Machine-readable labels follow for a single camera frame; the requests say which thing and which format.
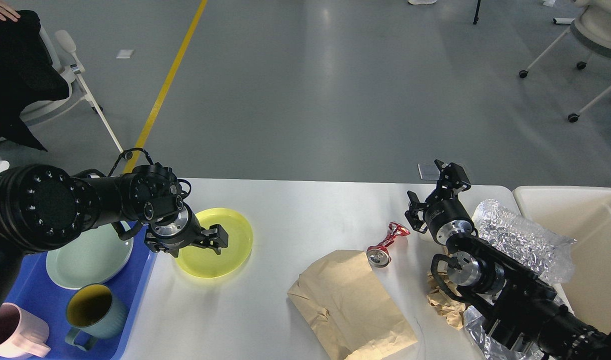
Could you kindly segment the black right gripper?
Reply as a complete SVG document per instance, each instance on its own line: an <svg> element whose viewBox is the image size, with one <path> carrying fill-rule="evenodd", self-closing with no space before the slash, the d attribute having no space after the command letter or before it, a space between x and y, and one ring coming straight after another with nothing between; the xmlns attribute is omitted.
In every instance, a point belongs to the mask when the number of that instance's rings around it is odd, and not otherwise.
<svg viewBox="0 0 611 360"><path fill-rule="evenodd" d="M475 236L473 220L458 199L459 193L472 187L463 166L439 159L435 159L434 164L439 170L434 190L435 201L421 202L415 192L406 192L409 204L404 216L411 229L420 234L429 231L433 241L440 246L447 245L453 235Z"/></svg>

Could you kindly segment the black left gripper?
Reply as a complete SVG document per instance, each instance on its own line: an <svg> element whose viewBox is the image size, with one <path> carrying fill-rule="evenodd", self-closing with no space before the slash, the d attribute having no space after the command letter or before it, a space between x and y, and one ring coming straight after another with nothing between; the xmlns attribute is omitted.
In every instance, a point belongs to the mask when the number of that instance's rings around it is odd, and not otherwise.
<svg viewBox="0 0 611 360"><path fill-rule="evenodd" d="M229 235L221 224L203 228L192 209L184 204L183 210L171 223L160 225L151 223L144 244L153 253L164 252L177 258L180 249L193 246L201 249L211 249L216 255L221 255L223 249L229 246Z"/></svg>

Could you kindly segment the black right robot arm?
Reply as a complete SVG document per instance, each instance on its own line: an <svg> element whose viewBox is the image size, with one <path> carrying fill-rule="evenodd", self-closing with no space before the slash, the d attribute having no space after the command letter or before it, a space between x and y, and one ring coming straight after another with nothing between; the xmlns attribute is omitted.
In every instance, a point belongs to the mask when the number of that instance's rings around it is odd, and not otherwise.
<svg viewBox="0 0 611 360"><path fill-rule="evenodd" d="M409 191L404 216L413 230L429 231L448 250L431 260L438 287L450 299L477 309L484 332L509 350L522 352L534 344L546 360L611 360L611 332L603 333L567 306L557 305L554 287L479 237L458 198L472 187L463 167L438 159L434 164L439 171L436 188L424 202Z"/></svg>

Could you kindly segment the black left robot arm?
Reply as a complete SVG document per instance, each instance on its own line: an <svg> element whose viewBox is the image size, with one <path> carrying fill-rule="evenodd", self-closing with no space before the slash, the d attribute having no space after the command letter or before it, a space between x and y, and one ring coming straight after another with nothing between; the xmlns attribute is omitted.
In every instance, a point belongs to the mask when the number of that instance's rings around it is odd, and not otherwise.
<svg viewBox="0 0 611 360"><path fill-rule="evenodd" d="M0 173L0 305L15 284L22 260L63 248L83 232L111 224L122 240L147 226L146 246L178 256L189 246L217 255L228 247L223 226L203 228L186 198L186 180L154 162L118 176L95 169L70 175L45 164Z"/></svg>

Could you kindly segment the person's bare hand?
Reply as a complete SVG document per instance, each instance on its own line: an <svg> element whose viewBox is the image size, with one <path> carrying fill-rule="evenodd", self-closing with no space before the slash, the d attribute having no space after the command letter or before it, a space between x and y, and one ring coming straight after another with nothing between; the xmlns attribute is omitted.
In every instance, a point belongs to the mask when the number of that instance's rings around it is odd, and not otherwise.
<svg viewBox="0 0 611 360"><path fill-rule="evenodd" d="M0 0L0 20L17 22L21 18L20 14L4 0Z"/></svg>

